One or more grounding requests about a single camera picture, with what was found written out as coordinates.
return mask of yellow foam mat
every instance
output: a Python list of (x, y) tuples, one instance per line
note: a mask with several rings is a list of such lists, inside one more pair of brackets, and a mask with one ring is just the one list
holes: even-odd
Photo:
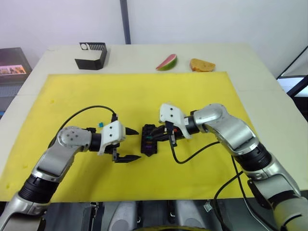
[[(127, 136), (118, 149), (121, 156), (142, 156), (131, 163), (114, 163), (111, 155), (78, 153), (52, 202), (209, 199), (235, 175), (230, 154), (221, 144), (198, 154), (186, 164), (177, 164), (169, 143), (159, 142), (158, 153), (140, 153), (141, 128), (158, 123), (159, 107), (171, 102), (186, 114), (210, 103), (221, 103), (228, 112), (252, 127), (227, 73), (50, 75), (30, 110), (12, 148), (0, 179), (0, 201), (8, 201), (23, 185), (32, 168), (47, 149), (59, 126), (74, 112), (90, 105), (115, 110), (126, 127), (139, 136)], [(111, 113), (87, 110), (68, 125), (95, 127), (110, 122)], [(183, 160), (201, 147), (216, 141), (213, 134), (195, 134), (178, 141), (175, 148)], [(242, 176), (244, 189), (251, 192)], [(237, 181), (221, 198), (241, 197)]]

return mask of white wall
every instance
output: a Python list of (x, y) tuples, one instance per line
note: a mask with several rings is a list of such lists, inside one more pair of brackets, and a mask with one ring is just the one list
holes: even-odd
[(32, 67), (50, 45), (124, 44), (118, 0), (1, 0), (0, 48), (21, 47)]
[(132, 43), (246, 42), (275, 77), (308, 43), (307, 0), (128, 0), (128, 13)]

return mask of white table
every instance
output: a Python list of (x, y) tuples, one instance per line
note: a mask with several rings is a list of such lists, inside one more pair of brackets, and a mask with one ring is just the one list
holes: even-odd
[[(77, 45), (48, 49), (0, 120), (0, 172), (48, 74), (155, 73), (155, 67), (172, 53), (179, 60), (169, 72), (191, 72), (191, 58), (215, 63), (216, 71), (227, 71), (263, 144), (300, 189), (308, 189), (308, 124), (245, 44), (113, 45), (108, 47), (105, 67), (98, 71), (79, 70), (74, 59), (97, 59), (100, 51), (82, 51)], [(39, 137), (32, 142), (39, 142)]]

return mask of watermelon slice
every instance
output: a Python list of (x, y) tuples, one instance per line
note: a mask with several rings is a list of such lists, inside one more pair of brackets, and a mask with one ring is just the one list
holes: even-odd
[(158, 71), (167, 71), (177, 64), (178, 57), (176, 54), (171, 54), (157, 68)]

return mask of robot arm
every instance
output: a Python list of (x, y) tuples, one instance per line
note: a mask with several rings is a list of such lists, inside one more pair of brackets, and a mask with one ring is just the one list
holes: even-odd
[(76, 153), (87, 150), (99, 155), (110, 153), (112, 160), (121, 163), (138, 159), (136, 155), (119, 157), (116, 151), (126, 134), (138, 133), (123, 127), (118, 120), (103, 127), (101, 133), (95, 133), (92, 128), (66, 127), (60, 130), (54, 144), (42, 155), (21, 190), (7, 204), (0, 217), (0, 231), (10, 230), (6, 225), (14, 214), (41, 216), (47, 210)]
[[(210, 104), (185, 116), (179, 108), (163, 104), (160, 122), (165, 123), (174, 144), (176, 139), (190, 139), (194, 133), (214, 133), (250, 178), (248, 185), (259, 204), (273, 210), (279, 230), (307, 230), (308, 201), (301, 197), (294, 179), (249, 126), (228, 114), (223, 105)], [(159, 137), (157, 140), (166, 140), (166, 134)]]

